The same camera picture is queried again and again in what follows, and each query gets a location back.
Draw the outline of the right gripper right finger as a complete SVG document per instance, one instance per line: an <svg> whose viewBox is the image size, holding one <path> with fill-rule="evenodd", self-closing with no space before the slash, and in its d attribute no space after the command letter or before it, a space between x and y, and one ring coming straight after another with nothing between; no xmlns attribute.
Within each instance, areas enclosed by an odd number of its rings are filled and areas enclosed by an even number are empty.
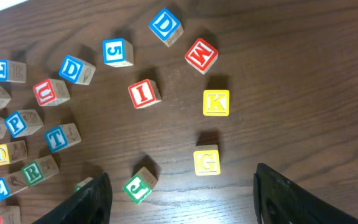
<svg viewBox="0 0 358 224"><path fill-rule="evenodd" d="M358 219L326 203L267 164L254 174L254 208L259 224L358 224Z"/></svg>

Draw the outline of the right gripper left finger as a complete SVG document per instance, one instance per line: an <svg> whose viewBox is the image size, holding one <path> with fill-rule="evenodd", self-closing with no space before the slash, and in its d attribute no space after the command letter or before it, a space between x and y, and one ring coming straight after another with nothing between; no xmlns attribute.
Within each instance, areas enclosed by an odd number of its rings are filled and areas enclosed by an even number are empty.
<svg viewBox="0 0 358 224"><path fill-rule="evenodd" d="M111 207L112 186L104 172L34 224L109 224Z"/></svg>

